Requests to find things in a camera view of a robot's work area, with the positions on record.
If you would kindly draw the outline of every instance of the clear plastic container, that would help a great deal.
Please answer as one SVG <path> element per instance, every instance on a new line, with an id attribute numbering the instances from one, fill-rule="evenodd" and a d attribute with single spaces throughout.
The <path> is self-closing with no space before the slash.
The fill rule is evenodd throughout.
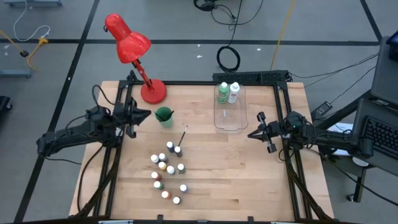
<path id="1" fill-rule="evenodd" d="M 218 103 L 218 90 L 214 88 L 214 125 L 217 133 L 239 134 L 248 127 L 246 115 L 246 89 L 240 85 L 239 94 L 235 103 Z"/>

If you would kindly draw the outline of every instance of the white cable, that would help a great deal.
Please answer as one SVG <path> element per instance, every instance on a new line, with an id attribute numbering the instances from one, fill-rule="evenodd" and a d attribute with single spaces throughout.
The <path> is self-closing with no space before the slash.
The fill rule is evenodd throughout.
<path id="1" fill-rule="evenodd" d="M 24 16 L 26 10 L 27 10 L 27 0 L 25 0 L 25 10 L 24 10 L 24 12 L 18 17 L 17 21 L 15 21 L 14 26 L 12 27 L 12 29 L 14 30 L 15 38 L 16 38 L 18 41 L 20 41 L 20 42 L 28 41 L 28 40 L 30 40 L 31 38 L 33 38 L 33 36 L 37 33 L 37 31 L 39 31 L 39 29 L 44 28 L 44 27 L 46 27 L 46 28 L 48 29 L 48 31 L 47 31 L 42 37 L 46 37 L 47 35 L 49 35 L 49 34 L 50 34 L 51 28 L 50 28 L 49 26 L 47 26 L 47 25 L 43 25 L 43 26 L 38 27 L 38 28 L 36 29 L 36 31 L 35 31 L 28 39 L 21 40 L 20 38 L 18 38 L 17 32 L 15 31 L 15 27 L 16 27 L 17 23 L 19 22 L 19 20 L 22 18 L 22 16 Z"/>

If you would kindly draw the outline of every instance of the wooden table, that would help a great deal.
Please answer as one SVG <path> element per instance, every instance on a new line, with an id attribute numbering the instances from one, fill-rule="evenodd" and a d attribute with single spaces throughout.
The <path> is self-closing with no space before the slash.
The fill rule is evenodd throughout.
<path id="1" fill-rule="evenodd" d="M 289 83 L 288 86 L 292 110 L 309 118 L 303 84 Z M 109 99 L 115 99 L 117 87 L 118 82 L 102 83 Z M 247 138 L 247 134 L 259 125 L 258 112 L 265 112 L 268 123 L 278 119 L 272 87 L 246 86 L 249 126 L 241 134 L 216 133 L 213 124 L 214 86 L 168 86 L 165 101 L 158 105 L 145 103 L 140 89 L 140 86 L 133 87 L 132 95 L 137 107 L 155 111 L 168 106 L 175 110 L 174 125 L 164 129 L 152 114 L 136 127 L 137 138 L 124 137 L 111 218 L 153 220 L 158 214 L 163 214 L 165 220 L 244 221 L 248 216 L 253 216 L 256 221 L 294 220 L 284 162 L 278 159 L 277 153 L 267 152 L 266 143 Z M 102 96 L 99 103 L 112 108 Z M 283 100 L 281 103 L 285 116 Z M 177 158 L 168 153 L 165 145 L 167 141 L 178 144 L 186 125 L 188 131 L 182 143 L 183 157 Z M 273 140 L 278 150 L 282 149 L 280 139 Z M 99 147 L 99 143 L 87 145 L 82 167 Z M 162 172 L 150 161 L 152 154 L 161 152 L 169 157 L 169 165 L 176 167 L 184 163 L 187 172 L 173 176 Z M 321 160 L 310 151 L 302 150 L 301 155 L 308 190 L 332 217 Z M 98 186 L 103 156 L 104 149 L 86 170 L 81 191 L 82 205 Z M 182 199 L 180 205 L 163 199 L 161 191 L 153 188 L 152 171 L 163 175 L 165 189 Z M 182 183 L 188 185 L 189 193 L 179 191 Z M 302 202 L 298 189 L 297 192 L 297 198 Z M 76 193 L 77 187 L 70 214 L 77 212 Z M 100 214 L 104 213 L 107 196 L 106 191 Z M 304 217 L 302 203 L 300 208 Z"/>

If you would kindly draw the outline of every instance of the gray floor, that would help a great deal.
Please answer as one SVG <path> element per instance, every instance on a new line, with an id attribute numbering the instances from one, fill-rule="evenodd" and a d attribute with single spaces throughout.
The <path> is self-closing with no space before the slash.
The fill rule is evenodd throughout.
<path id="1" fill-rule="evenodd" d="M 382 35 L 398 29 L 396 0 L 367 0 Z M 79 39 L 93 0 L 63 1 L 61 8 L 29 9 L 18 25 L 20 38 L 26 38 L 37 26 L 47 24 L 52 30 L 49 39 Z M 234 13 L 238 0 L 224 0 Z M 242 21 L 250 18 L 260 1 L 244 1 Z M 289 0 L 265 0 L 255 20 L 239 26 L 235 39 L 277 40 Z M 12 24 L 22 12 L 0 4 L 0 29 L 13 37 Z M 112 39 L 103 32 L 104 17 L 117 12 L 132 30 L 150 39 L 229 39 L 228 27 L 216 24 L 207 12 L 201 12 L 184 0 L 101 0 L 92 23 L 89 39 Z M 220 20 L 228 18 L 216 11 Z M 298 0 L 287 25 L 284 40 L 377 41 L 372 27 L 358 0 Z M 25 59 L 11 45 L 0 44 L 0 67 L 27 68 Z M 163 80 L 211 80 L 215 72 L 222 72 L 215 57 L 220 45 L 153 45 L 142 57 L 142 64 L 153 78 Z M 31 52 L 35 44 L 21 44 Z M 268 70 L 274 45 L 234 45 L 242 62 L 239 71 Z M 35 140 L 46 132 L 77 44 L 48 44 L 39 49 L 32 62 L 38 67 L 31 79 L 0 79 L 0 95 L 12 98 L 14 109 L 2 122 L 0 129 L 0 223 L 11 222 L 16 214 L 30 173 L 36 160 Z M 357 62 L 378 51 L 378 47 L 294 46 L 282 45 L 274 69 L 288 69 L 309 76 L 330 72 Z M 225 52 L 222 59 L 232 66 L 233 55 Z M 306 89 L 311 109 L 324 101 L 331 101 L 376 64 L 372 59 L 358 67 L 345 70 Z M 122 65 L 113 44 L 86 44 L 63 106 L 57 128 L 64 128 L 69 120 L 93 106 L 91 86 L 105 80 L 119 80 L 130 71 Z M 355 99 L 369 89 L 373 73 L 366 76 L 344 96 L 336 100 L 333 110 Z M 298 79 L 306 84 L 316 79 Z M 352 123 L 354 116 L 345 119 Z M 61 151 L 56 156 L 80 161 L 83 146 Z M 361 203 L 345 200 L 353 192 L 354 183 L 329 164 L 324 164 L 326 180 L 336 218 L 348 222 L 393 223 L 397 209 L 366 192 Z M 28 207 L 25 220 L 62 218 L 68 215 L 79 166 L 64 162 L 46 161 Z M 366 185 L 397 201 L 397 177 L 379 169 L 368 172 Z"/>

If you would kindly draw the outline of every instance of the paint bottle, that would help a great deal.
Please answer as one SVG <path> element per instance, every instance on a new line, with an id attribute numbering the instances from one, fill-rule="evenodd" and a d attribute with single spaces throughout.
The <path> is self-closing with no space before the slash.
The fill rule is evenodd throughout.
<path id="1" fill-rule="evenodd" d="M 185 166 L 184 166 L 184 164 L 179 164 L 178 166 L 177 166 L 177 169 L 178 169 L 178 173 L 179 174 L 184 174 L 185 173 Z"/>
<path id="2" fill-rule="evenodd" d="M 174 144 L 172 142 L 167 142 L 166 143 L 167 149 L 169 152 L 173 153 L 174 152 Z"/>
<path id="3" fill-rule="evenodd" d="M 159 168 L 160 168 L 162 171 L 166 171 L 166 168 L 167 168 L 166 163 L 165 163 L 165 162 L 160 162 L 160 163 L 159 163 Z"/>
<path id="4" fill-rule="evenodd" d="M 178 204 L 181 203 L 181 199 L 180 199 L 179 197 L 174 197 L 174 198 L 173 198 L 173 203 L 176 204 L 176 205 L 178 205 Z"/>
<path id="5" fill-rule="evenodd" d="M 232 85 L 229 87 L 228 103 L 235 103 L 238 97 L 239 89 L 240 87 L 237 82 L 232 83 Z"/>
<path id="6" fill-rule="evenodd" d="M 162 198 L 170 199 L 170 198 L 172 198 L 172 194 L 165 190 L 165 191 L 162 192 Z"/>
<path id="7" fill-rule="evenodd" d="M 223 82 L 218 87 L 218 103 L 224 104 L 227 98 L 228 98 L 228 85 L 226 84 L 226 82 Z"/>
<path id="8" fill-rule="evenodd" d="M 154 163 L 154 164 L 158 164 L 160 161 L 159 161 L 159 157 L 157 157 L 156 155 L 151 155 L 150 156 L 150 159 L 151 159 L 151 161 Z"/>
<path id="9" fill-rule="evenodd" d="M 176 146 L 174 148 L 175 154 L 177 155 L 177 157 L 182 157 L 182 150 L 179 146 Z"/>
<path id="10" fill-rule="evenodd" d="M 150 176 L 155 180 L 162 180 L 162 176 L 158 172 L 152 172 Z"/>
<path id="11" fill-rule="evenodd" d="M 154 187 L 155 187 L 157 190 L 163 190 L 164 185 L 163 185 L 162 183 L 160 183 L 159 181 L 155 181 L 155 182 L 154 182 Z"/>
<path id="12" fill-rule="evenodd" d="M 187 187 L 185 184 L 182 184 L 182 185 L 180 186 L 180 190 L 181 190 L 183 193 L 187 193 L 187 192 L 188 192 L 188 187 Z"/>
<path id="13" fill-rule="evenodd" d="M 175 174 L 175 169 L 172 166 L 168 166 L 167 167 L 167 173 L 169 173 L 170 175 L 174 175 Z"/>
<path id="14" fill-rule="evenodd" d="M 167 158 L 167 156 L 164 153 L 159 154 L 159 159 L 161 162 L 165 162 L 165 163 L 168 163 L 168 161 L 169 161 L 169 159 Z"/>

